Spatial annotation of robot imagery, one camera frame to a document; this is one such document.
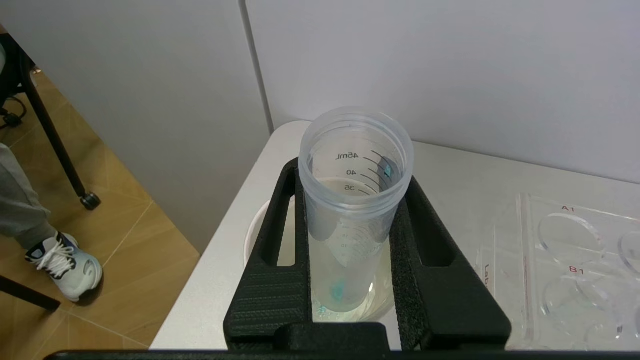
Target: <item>black holder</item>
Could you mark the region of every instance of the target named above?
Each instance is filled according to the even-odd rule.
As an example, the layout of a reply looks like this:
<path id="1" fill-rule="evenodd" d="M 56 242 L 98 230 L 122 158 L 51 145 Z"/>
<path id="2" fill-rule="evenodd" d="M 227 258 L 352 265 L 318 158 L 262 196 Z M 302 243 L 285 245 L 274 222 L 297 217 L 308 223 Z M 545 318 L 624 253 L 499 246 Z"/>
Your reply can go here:
<path id="1" fill-rule="evenodd" d="M 295 195 L 296 262 L 278 267 Z M 504 348 L 511 324 L 458 248 L 418 182 L 411 180 L 390 234 L 403 350 Z M 388 351 L 378 323 L 314 323 L 305 192 L 298 159 L 280 174 L 253 252 L 224 321 L 229 350 Z"/>

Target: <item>black chair leg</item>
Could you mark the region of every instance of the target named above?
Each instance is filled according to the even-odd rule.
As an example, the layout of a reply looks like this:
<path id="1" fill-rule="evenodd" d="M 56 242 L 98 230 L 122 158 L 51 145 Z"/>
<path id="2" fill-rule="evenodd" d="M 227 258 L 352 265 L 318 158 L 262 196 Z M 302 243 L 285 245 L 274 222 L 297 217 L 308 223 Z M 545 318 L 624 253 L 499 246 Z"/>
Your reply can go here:
<path id="1" fill-rule="evenodd" d="M 28 287 L 18 284 L 13 280 L 9 280 L 4 276 L 0 276 L 0 291 L 26 302 L 30 302 L 33 305 L 40 306 L 45 310 L 55 311 L 60 307 L 60 301 L 29 289 Z"/>
<path id="2" fill-rule="evenodd" d="M 27 95 L 31 106 L 33 107 L 33 111 L 36 113 L 38 120 L 42 124 L 42 128 L 44 132 L 47 134 L 49 141 L 51 142 L 51 146 L 53 146 L 53 150 L 56 152 L 62 167 L 65 170 L 71 185 L 74 187 L 76 194 L 80 198 L 80 202 L 86 209 L 93 210 L 100 205 L 101 201 L 97 195 L 92 192 L 86 192 L 80 177 L 76 172 L 76 168 L 74 167 L 69 155 L 67 154 L 67 150 L 65 149 L 64 144 L 62 144 L 62 140 L 56 131 L 55 126 L 53 125 L 53 121 L 51 121 L 51 117 L 49 116 L 49 112 L 47 108 L 45 108 L 44 103 L 42 102 L 40 95 L 38 95 L 38 91 L 36 90 L 35 85 L 31 80 L 31 59 L 29 56 L 21 49 L 20 50 L 20 77 L 22 81 L 22 90 Z"/>

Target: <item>white sneaker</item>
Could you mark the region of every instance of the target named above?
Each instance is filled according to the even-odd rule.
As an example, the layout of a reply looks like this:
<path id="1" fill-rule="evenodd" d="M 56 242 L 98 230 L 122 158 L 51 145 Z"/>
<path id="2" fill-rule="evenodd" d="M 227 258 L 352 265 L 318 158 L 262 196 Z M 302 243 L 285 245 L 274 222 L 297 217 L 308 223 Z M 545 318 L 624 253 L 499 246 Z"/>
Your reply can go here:
<path id="1" fill-rule="evenodd" d="M 102 279 L 98 260 L 78 248 L 73 236 L 58 232 L 25 255 L 27 261 L 44 269 L 62 294 L 72 302 L 88 290 L 95 289 Z"/>

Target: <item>chair wheel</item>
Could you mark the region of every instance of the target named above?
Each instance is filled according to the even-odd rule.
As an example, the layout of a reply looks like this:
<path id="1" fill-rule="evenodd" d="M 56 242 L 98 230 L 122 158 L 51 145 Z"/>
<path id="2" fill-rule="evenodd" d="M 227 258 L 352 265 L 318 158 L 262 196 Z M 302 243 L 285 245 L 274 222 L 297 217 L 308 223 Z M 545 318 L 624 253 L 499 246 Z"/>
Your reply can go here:
<path id="1" fill-rule="evenodd" d="M 85 196 L 80 198 L 80 202 L 87 210 L 93 210 L 102 204 L 98 195 L 95 195 L 94 193 L 86 193 Z"/>

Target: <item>white table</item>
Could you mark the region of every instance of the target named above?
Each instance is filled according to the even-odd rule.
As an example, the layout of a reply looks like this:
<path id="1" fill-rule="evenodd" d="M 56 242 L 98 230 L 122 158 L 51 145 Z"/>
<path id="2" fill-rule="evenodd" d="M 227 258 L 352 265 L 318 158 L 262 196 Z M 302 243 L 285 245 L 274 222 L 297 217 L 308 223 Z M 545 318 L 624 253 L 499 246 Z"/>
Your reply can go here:
<path id="1" fill-rule="evenodd" d="M 271 199 L 282 167 L 298 156 L 310 123 L 279 127 L 253 166 L 218 231 L 191 274 L 152 349 L 226 349 L 222 322 L 244 270 L 247 230 Z M 472 265 L 494 217 L 521 192 L 640 217 L 640 185 L 576 174 L 414 142 L 414 176 Z M 399 348 L 395 309 L 381 319 Z"/>

